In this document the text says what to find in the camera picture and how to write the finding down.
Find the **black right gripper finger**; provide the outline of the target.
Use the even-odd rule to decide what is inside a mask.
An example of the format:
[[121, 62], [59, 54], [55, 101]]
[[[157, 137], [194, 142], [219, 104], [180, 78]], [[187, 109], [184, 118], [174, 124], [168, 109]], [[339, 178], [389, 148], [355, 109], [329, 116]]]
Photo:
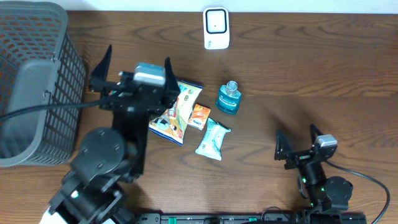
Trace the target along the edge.
[[320, 131], [315, 124], [310, 125], [310, 136], [311, 136], [312, 144], [315, 143], [316, 138], [318, 136], [322, 136], [322, 135], [323, 135], [323, 132]]
[[281, 130], [276, 132], [275, 160], [286, 160], [289, 153], [289, 142]]

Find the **small orange candy box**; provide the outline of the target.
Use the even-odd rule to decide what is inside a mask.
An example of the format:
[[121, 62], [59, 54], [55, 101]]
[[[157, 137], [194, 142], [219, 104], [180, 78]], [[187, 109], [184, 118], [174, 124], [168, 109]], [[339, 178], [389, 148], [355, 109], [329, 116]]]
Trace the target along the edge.
[[197, 128], [199, 130], [202, 130], [205, 127], [210, 112], [211, 112], [210, 108], [196, 104], [188, 120], [188, 125]]

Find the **yellow snack bag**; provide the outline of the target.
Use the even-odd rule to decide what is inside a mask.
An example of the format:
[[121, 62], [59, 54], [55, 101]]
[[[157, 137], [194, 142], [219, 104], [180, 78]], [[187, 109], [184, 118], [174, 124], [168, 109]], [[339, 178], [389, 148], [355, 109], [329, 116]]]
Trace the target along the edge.
[[203, 87], [183, 80], [178, 80], [177, 84], [180, 94], [176, 102], [161, 116], [149, 122], [149, 130], [181, 146], [188, 120]]

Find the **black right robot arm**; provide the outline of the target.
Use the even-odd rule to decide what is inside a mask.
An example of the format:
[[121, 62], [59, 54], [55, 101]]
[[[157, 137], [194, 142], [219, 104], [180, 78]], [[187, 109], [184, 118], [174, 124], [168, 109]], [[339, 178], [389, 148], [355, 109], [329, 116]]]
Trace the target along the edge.
[[276, 132], [274, 159], [285, 161], [286, 170], [297, 169], [298, 182], [305, 187], [310, 207], [297, 212], [296, 223], [342, 223], [342, 211], [347, 211], [353, 185], [340, 176], [327, 177], [322, 162], [327, 162], [337, 150], [338, 142], [331, 134], [323, 134], [310, 125], [312, 146], [304, 151], [294, 151], [286, 135]]

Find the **teal mouthwash bottle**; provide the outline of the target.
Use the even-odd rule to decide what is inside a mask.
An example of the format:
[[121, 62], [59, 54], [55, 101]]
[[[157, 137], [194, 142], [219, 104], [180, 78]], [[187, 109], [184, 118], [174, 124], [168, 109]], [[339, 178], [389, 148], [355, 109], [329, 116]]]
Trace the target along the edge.
[[238, 90], [238, 84], [231, 80], [227, 84], [220, 86], [216, 106], [225, 113], [236, 114], [241, 98], [242, 94]]

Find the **pale green wipes pack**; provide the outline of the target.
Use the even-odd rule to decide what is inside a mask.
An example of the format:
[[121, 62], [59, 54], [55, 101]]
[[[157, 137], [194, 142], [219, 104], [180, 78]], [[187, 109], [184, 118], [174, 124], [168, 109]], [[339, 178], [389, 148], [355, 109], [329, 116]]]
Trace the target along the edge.
[[221, 146], [224, 136], [230, 131], [221, 123], [208, 118], [206, 133], [195, 153], [217, 161], [222, 160]]

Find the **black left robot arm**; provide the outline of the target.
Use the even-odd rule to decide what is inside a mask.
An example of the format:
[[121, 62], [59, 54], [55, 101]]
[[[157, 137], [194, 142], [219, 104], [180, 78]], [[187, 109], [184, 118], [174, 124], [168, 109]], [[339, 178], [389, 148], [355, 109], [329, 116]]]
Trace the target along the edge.
[[111, 53], [92, 71], [89, 89], [100, 94], [100, 109], [112, 111], [112, 125], [83, 137], [41, 223], [140, 222], [125, 208], [120, 183], [143, 174], [149, 122], [173, 107], [180, 88], [170, 58], [163, 66], [138, 63], [133, 72], [121, 71], [119, 82], [107, 81]]

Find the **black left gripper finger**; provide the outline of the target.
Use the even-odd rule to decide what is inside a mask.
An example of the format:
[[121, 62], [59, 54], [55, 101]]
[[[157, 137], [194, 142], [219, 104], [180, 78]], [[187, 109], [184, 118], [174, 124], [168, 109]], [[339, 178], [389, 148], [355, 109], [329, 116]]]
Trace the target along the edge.
[[111, 62], [111, 54], [112, 54], [112, 45], [109, 45], [103, 59], [91, 72], [90, 83], [106, 81], [109, 71], [109, 65]]
[[165, 74], [166, 74], [166, 89], [169, 96], [178, 96], [180, 94], [180, 88], [177, 83], [177, 79], [172, 70], [171, 60], [169, 57], [165, 59], [164, 63]]

